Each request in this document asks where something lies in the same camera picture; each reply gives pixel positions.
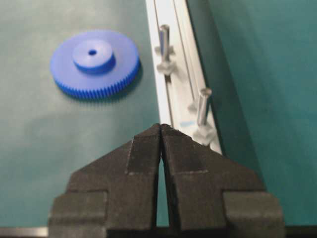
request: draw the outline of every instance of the teal table surface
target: teal table surface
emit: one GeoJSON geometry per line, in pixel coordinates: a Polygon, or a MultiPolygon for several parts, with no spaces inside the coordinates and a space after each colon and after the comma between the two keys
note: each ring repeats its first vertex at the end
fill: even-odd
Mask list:
{"type": "Polygon", "coordinates": [[[227,157],[317,225],[317,1],[189,0],[227,157]]]}
{"type": "MultiPolygon", "coordinates": [[[[145,1],[0,1],[0,46],[0,226],[45,226],[73,171],[159,122],[145,1]],[[130,37],[142,65],[130,86],[97,103],[64,95],[50,74],[56,47],[92,29],[130,37]]],[[[163,176],[160,190],[164,225],[163,176]]]]}

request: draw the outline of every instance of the metal pin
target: metal pin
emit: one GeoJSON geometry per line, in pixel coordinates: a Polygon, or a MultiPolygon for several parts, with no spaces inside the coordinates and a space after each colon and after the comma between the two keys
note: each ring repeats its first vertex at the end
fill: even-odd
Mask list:
{"type": "Polygon", "coordinates": [[[159,28],[160,54],[162,61],[169,61],[169,26],[162,25],[159,28]]]}
{"type": "Polygon", "coordinates": [[[174,68],[175,62],[171,62],[169,54],[172,48],[169,46],[169,26],[162,25],[159,28],[159,43],[160,43],[160,54],[162,56],[162,63],[157,66],[159,72],[170,75],[174,68]]]}
{"type": "Polygon", "coordinates": [[[197,111],[197,125],[206,125],[207,122],[207,101],[208,98],[211,96],[211,89],[204,88],[199,93],[199,101],[198,101],[198,111],[197,111]]]}

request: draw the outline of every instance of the gear center hole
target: gear center hole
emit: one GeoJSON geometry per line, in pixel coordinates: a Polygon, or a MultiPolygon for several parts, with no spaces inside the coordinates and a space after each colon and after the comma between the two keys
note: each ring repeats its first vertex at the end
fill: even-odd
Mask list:
{"type": "Polygon", "coordinates": [[[88,54],[90,55],[90,56],[94,56],[95,54],[97,54],[97,51],[96,50],[89,50],[88,51],[88,54]]]}

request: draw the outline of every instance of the blue mark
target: blue mark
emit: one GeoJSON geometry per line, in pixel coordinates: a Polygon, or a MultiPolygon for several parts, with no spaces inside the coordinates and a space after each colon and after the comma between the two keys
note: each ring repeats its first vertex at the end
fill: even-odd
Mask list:
{"type": "Polygon", "coordinates": [[[194,121],[194,120],[182,121],[182,122],[180,123],[180,126],[181,126],[181,127],[187,127],[187,126],[190,126],[190,125],[193,125],[193,124],[195,124],[195,121],[194,121]]]}

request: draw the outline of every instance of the plastic gear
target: plastic gear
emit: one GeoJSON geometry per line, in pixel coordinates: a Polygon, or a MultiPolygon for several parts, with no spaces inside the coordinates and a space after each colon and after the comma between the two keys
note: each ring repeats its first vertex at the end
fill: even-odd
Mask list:
{"type": "Polygon", "coordinates": [[[57,86],[80,99],[101,99],[125,88],[139,69],[136,45],[108,30],[84,32],[64,41],[51,58],[57,86]]]}

